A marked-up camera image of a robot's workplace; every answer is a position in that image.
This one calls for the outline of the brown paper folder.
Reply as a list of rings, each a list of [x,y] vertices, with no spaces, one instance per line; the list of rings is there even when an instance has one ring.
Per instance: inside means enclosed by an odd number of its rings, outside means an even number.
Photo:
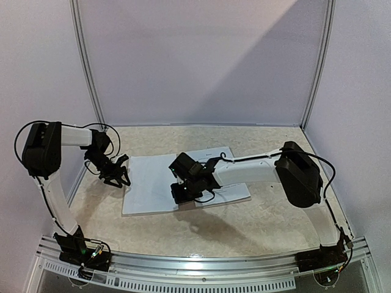
[[[195,202],[192,201],[192,202],[189,202],[189,203],[178,205],[178,210],[176,210],[174,212],[177,212],[177,211],[190,211],[190,210],[195,210],[195,209],[201,209],[201,208],[197,208],[196,205],[195,205]]]

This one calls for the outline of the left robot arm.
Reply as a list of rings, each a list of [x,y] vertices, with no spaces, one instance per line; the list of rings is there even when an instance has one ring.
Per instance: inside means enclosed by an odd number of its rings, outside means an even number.
[[[128,155],[121,154],[119,146],[113,147],[106,130],[99,131],[97,126],[98,123],[76,126],[60,121],[31,121],[23,126],[29,129],[23,151],[15,153],[36,183],[51,219],[62,236],[75,241],[67,247],[66,252],[78,265],[87,264],[91,259],[90,250],[81,243],[109,245],[84,237],[71,213],[60,179],[63,147],[80,148],[84,152],[84,161],[95,166],[95,175],[104,184],[119,189],[131,184],[125,165]],[[109,147],[113,147],[110,153],[106,151]]]

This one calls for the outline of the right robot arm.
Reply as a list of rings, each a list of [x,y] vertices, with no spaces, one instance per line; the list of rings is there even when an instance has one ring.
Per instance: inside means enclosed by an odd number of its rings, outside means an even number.
[[[214,194],[232,184],[279,183],[288,202],[304,210],[318,235],[321,248],[316,261],[329,266],[339,257],[339,247],[351,250],[353,243],[337,223],[327,199],[331,184],[323,181],[318,161],[327,162],[304,151],[294,141],[285,142],[279,150],[255,156],[228,157],[221,153],[204,163],[180,153],[169,165],[177,180],[170,188],[176,204],[184,204],[198,201],[204,191]]]

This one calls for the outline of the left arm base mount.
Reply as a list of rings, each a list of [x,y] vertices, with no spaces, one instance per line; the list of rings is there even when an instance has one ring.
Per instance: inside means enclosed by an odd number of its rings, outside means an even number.
[[[79,266],[82,269],[107,272],[113,256],[109,245],[96,240],[92,240],[90,243],[95,246],[90,248],[84,241],[60,244],[61,253],[59,259],[63,262]]]

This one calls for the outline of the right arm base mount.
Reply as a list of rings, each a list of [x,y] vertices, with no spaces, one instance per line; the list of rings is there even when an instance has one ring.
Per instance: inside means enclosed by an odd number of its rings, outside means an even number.
[[[352,257],[353,247],[346,250],[344,245],[335,245],[299,252],[294,259],[300,272],[331,269],[340,273],[348,266]]]

